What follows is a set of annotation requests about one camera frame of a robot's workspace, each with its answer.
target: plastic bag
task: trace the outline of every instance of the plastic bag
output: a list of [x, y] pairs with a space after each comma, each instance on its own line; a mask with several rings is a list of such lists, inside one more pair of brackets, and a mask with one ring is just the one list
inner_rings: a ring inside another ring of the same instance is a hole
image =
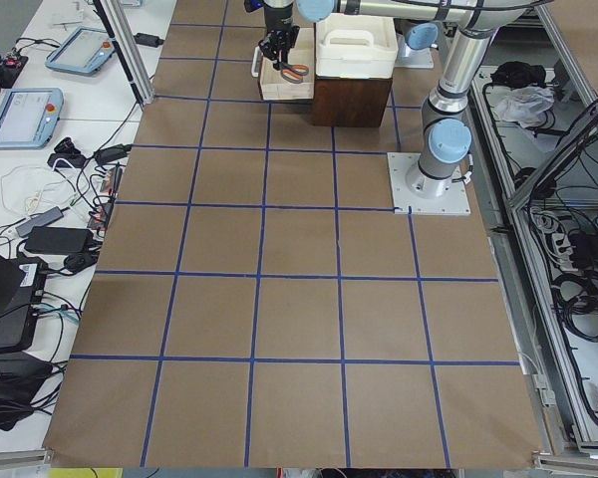
[[545, 123], [545, 112], [554, 104], [554, 94], [547, 88], [526, 87], [512, 90], [494, 107], [503, 121], [518, 122], [521, 127], [539, 126]]

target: white box handle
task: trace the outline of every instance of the white box handle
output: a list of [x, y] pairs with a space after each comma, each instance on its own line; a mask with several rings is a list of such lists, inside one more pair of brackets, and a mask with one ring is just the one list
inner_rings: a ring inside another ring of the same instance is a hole
[[[350, 42], [350, 40], [363, 40], [363, 44]], [[367, 30], [344, 30], [335, 29], [326, 35], [323, 41], [324, 45], [359, 45], [364, 47], [374, 47], [375, 36]]]
[[259, 78], [259, 69], [257, 68], [259, 62], [259, 46], [255, 47], [255, 51], [252, 54], [252, 65], [250, 66], [250, 74], [253, 78]]

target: white plastic box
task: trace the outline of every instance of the white plastic box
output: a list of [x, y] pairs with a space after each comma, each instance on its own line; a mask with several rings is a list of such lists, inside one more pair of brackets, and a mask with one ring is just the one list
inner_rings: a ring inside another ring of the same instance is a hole
[[392, 18], [333, 13], [316, 25], [319, 77], [391, 78], [399, 47]]

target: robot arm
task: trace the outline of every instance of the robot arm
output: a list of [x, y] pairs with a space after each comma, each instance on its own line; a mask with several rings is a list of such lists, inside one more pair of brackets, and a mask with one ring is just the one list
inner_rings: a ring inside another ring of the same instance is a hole
[[266, 36], [259, 42], [262, 55], [272, 61], [275, 70], [292, 83], [301, 83], [308, 71], [303, 65], [290, 65], [288, 54], [295, 46], [299, 27], [293, 24], [294, 0], [244, 0], [247, 12], [263, 7]]
[[408, 172], [406, 183], [417, 196], [436, 199], [449, 189], [455, 167], [467, 155], [471, 134], [460, 118], [471, 81], [498, 28], [527, 8], [552, 0], [297, 0], [312, 22], [331, 13], [373, 15], [456, 23], [444, 72], [423, 104], [425, 149]]

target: screen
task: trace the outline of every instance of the screen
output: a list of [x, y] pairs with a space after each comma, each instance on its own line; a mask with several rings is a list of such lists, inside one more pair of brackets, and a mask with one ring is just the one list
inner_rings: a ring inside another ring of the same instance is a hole
[[12, 93], [0, 119], [0, 142], [32, 141], [50, 96], [50, 92]]
[[105, 32], [82, 30], [53, 61], [69, 67], [85, 68], [108, 40], [109, 35]]

